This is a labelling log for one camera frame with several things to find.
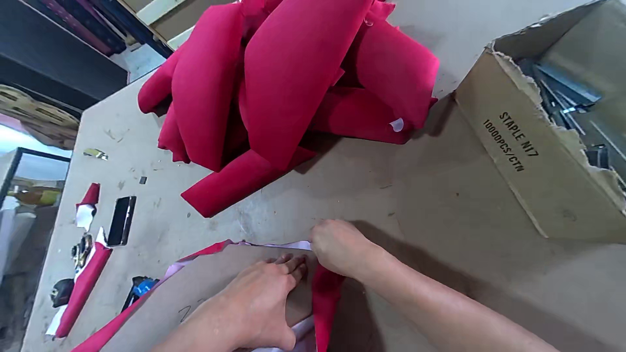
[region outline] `table surface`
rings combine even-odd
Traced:
[[[429,16],[461,18],[457,12],[467,6],[439,3],[437,8],[425,4],[425,12],[419,12],[415,5],[399,1],[392,16],[402,26],[407,13],[398,11],[406,6],[409,13],[429,23]],[[467,3],[477,6],[475,19],[493,14],[481,12],[493,6],[515,10],[512,1]],[[536,20],[541,9],[567,7],[563,1],[542,3],[532,10],[519,4],[523,9],[513,16],[510,30],[511,24],[499,19],[492,24],[496,29],[489,27],[483,33],[479,28],[486,26],[484,21],[472,24],[463,17],[460,22],[469,33],[480,32],[481,43],[472,51],[461,50],[458,65],[447,61],[453,60],[448,49],[426,43],[442,58],[439,94],[458,83],[448,81],[446,72],[454,67],[455,77],[462,77],[474,52],[478,54],[489,39]],[[534,18],[527,19],[530,13]],[[493,31],[501,33],[492,35]],[[445,33],[446,41],[456,35],[461,42],[465,36],[453,28]],[[475,37],[469,42],[478,40]],[[461,67],[466,61],[469,66]],[[163,118],[142,114],[136,103],[145,79],[83,116],[23,351],[69,351],[84,341],[120,312],[133,276],[160,277],[177,259],[224,239],[259,244],[307,239],[309,229],[328,218],[356,220],[368,237],[409,265],[510,317],[561,350],[626,348],[622,331],[626,303],[617,294],[626,289],[626,247],[540,237],[454,105],[444,101],[433,109],[429,125],[445,121],[439,135],[422,135],[401,146],[329,139],[336,142],[330,150],[299,172],[204,219],[180,193],[209,171],[173,163],[170,152],[156,148]],[[106,152],[109,160],[83,156],[86,148]],[[142,176],[147,177],[144,185],[139,184]],[[118,197],[137,196],[128,244],[114,249],[69,336],[53,341],[44,336],[56,311],[48,294],[56,281],[73,275],[69,252],[82,235],[74,224],[74,204],[92,182],[101,184],[91,227],[94,234],[100,226],[108,230]],[[343,314],[333,337],[337,346],[373,342],[387,351],[434,350],[379,296],[354,282],[349,287],[354,290],[346,294],[355,299],[340,309]],[[368,328],[369,339],[350,340],[354,330],[368,331],[362,325],[365,320],[373,326]]]

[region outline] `wrist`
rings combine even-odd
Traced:
[[[188,327],[196,337],[194,345],[200,347],[194,351],[231,352],[241,347],[245,340],[244,322],[239,319],[238,309],[221,295],[198,307],[197,316],[190,316],[188,321]]]
[[[370,247],[364,251],[364,262],[359,265],[352,278],[367,285],[372,277],[375,277],[375,272],[381,267],[385,260],[385,256],[389,255],[381,246],[370,243]]]

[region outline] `hand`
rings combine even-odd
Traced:
[[[311,230],[311,249],[328,270],[357,279],[365,263],[382,249],[343,220],[324,220]]]
[[[222,292],[202,303],[181,326],[183,335],[201,340],[186,350],[292,350],[295,334],[285,321],[285,304],[288,293],[306,272],[305,257],[293,258],[292,254],[246,268]]]

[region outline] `pile of red fabric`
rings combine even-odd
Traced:
[[[394,7],[209,7],[138,97],[149,113],[171,95],[158,147],[214,171],[181,196],[214,216],[315,156],[299,146],[307,130],[406,143],[424,124],[439,61],[386,21]]]

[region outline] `cardboard box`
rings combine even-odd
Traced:
[[[545,237],[626,243],[626,198],[614,171],[589,164],[578,133],[548,119],[537,84],[515,62],[532,58],[598,90],[594,118],[623,138],[625,43],[626,6],[594,1],[494,40],[456,90],[467,121]]]

